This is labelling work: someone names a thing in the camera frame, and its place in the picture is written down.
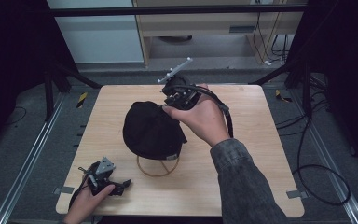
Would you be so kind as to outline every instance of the right hand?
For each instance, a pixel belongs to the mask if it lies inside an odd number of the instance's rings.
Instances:
[[[178,110],[171,106],[162,109],[173,119],[182,121],[193,133],[211,147],[229,137],[223,112],[208,95],[202,94],[197,104],[190,110]]]

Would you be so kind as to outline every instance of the left hand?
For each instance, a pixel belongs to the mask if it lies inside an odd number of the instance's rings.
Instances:
[[[93,196],[90,187],[85,181],[83,188],[75,198],[68,214],[63,219],[66,224],[78,224],[90,216],[95,208],[105,199],[115,188],[115,185],[106,186],[101,192]]]

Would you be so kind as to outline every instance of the sleeve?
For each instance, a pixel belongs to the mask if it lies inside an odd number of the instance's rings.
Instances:
[[[211,156],[218,173],[225,224],[288,223],[274,201],[269,182],[243,143],[225,140],[211,149]]]

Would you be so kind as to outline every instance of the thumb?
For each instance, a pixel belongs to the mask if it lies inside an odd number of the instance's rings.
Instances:
[[[181,120],[185,111],[178,110],[175,107],[164,105],[162,110],[165,111],[171,118]]]
[[[95,200],[100,203],[103,199],[105,199],[115,188],[115,185],[111,184],[102,189],[97,195],[95,195]]]

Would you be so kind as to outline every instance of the metal rod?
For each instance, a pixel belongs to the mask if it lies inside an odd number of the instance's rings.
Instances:
[[[303,12],[311,8],[307,4],[285,5],[222,5],[222,6],[175,6],[175,7],[99,7],[60,8],[33,10],[30,13],[54,17],[123,16],[158,14],[205,14],[205,13],[250,13],[250,12]]]

